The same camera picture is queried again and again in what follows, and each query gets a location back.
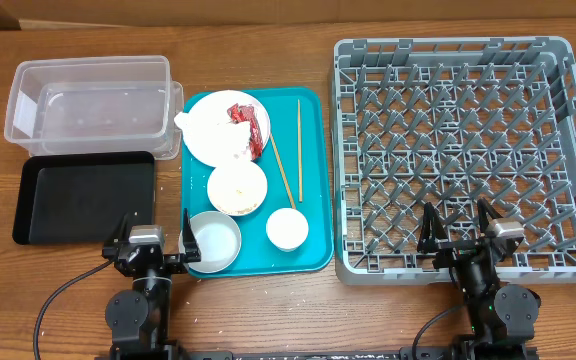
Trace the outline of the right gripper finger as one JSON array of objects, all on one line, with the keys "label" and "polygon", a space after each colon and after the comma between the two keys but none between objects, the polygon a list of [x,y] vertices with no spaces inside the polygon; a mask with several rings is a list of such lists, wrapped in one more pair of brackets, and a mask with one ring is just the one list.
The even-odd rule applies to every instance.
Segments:
[{"label": "right gripper finger", "polygon": [[443,249],[443,243],[447,240],[448,235],[439,212],[430,202],[425,203],[417,251],[420,253],[438,252]]},{"label": "right gripper finger", "polygon": [[478,224],[482,235],[498,235],[498,226],[503,216],[485,199],[477,201]]}]

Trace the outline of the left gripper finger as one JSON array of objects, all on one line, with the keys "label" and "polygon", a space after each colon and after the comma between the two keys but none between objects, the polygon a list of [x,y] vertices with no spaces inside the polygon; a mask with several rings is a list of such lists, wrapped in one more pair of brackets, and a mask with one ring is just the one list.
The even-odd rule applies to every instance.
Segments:
[{"label": "left gripper finger", "polygon": [[116,244],[126,242],[129,238],[130,230],[132,229],[132,219],[133,219],[132,213],[125,213],[121,217],[119,224],[111,232],[109,238],[104,241],[104,245],[114,246]]},{"label": "left gripper finger", "polygon": [[201,261],[201,251],[199,249],[197,240],[193,233],[188,209],[183,210],[183,224],[182,224],[182,245],[184,252],[185,263],[195,263]]}]

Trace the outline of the grey-white bowl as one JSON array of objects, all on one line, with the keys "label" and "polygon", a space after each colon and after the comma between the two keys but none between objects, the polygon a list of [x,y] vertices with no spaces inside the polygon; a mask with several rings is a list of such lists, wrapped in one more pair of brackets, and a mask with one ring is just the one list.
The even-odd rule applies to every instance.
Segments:
[{"label": "grey-white bowl", "polygon": [[187,209],[182,213],[182,232],[178,248],[186,252],[184,231],[191,230],[199,251],[200,261],[190,262],[186,267],[198,274],[216,274],[225,270],[239,255],[242,235],[237,223],[228,215],[218,211],[205,211],[190,216]]}]

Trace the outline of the pink bowl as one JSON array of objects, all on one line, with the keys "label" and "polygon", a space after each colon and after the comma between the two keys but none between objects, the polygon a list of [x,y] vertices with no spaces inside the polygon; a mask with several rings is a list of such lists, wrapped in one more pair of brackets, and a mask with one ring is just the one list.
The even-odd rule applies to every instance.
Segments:
[{"label": "pink bowl", "polygon": [[229,216],[245,216],[264,202],[268,181],[264,171],[251,161],[233,161],[216,167],[207,181],[213,207]]}]

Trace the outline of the white cup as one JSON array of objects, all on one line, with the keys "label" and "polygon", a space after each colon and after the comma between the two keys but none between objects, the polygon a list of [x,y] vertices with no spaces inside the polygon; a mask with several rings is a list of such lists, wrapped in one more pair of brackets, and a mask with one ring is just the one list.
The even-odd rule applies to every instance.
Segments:
[{"label": "white cup", "polygon": [[281,208],[269,216],[266,233],[275,247],[284,252],[291,252],[305,242],[309,225],[306,217],[298,210]]}]

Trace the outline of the red wrapper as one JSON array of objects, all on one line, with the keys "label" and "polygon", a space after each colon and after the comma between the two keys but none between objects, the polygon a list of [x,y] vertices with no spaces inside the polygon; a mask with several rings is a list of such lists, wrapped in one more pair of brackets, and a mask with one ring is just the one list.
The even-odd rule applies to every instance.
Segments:
[{"label": "red wrapper", "polygon": [[249,127],[248,148],[251,152],[251,159],[256,160],[262,155],[263,137],[256,118],[256,110],[253,105],[239,105],[235,103],[227,109],[231,121],[235,124],[247,124]]}]

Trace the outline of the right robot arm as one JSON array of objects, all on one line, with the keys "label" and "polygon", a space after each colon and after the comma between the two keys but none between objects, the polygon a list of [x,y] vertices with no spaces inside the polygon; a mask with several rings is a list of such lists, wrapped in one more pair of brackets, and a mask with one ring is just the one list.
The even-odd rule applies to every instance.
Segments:
[{"label": "right robot arm", "polygon": [[[411,356],[422,359],[536,359],[537,350],[526,346],[535,336],[540,296],[519,285],[504,285],[496,264],[509,258],[524,240],[523,225],[497,212],[485,199],[477,201],[480,236],[450,241],[437,209],[424,205],[417,251],[433,253],[433,267],[447,269],[463,297],[429,320],[416,334]],[[422,350],[422,335],[444,317],[466,309],[470,334],[457,335],[446,348]]]}]

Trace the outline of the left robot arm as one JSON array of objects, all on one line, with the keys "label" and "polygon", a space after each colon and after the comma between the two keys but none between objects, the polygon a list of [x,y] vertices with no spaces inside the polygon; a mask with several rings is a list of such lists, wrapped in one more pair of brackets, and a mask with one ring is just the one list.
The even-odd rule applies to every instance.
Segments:
[{"label": "left robot arm", "polygon": [[201,251],[187,212],[182,217],[183,250],[164,252],[165,239],[159,225],[131,224],[123,216],[113,235],[103,244],[102,257],[132,288],[109,300],[105,320],[112,332],[111,359],[188,359],[188,352],[168,338],[172,276],[188,271],[201,260]]}]

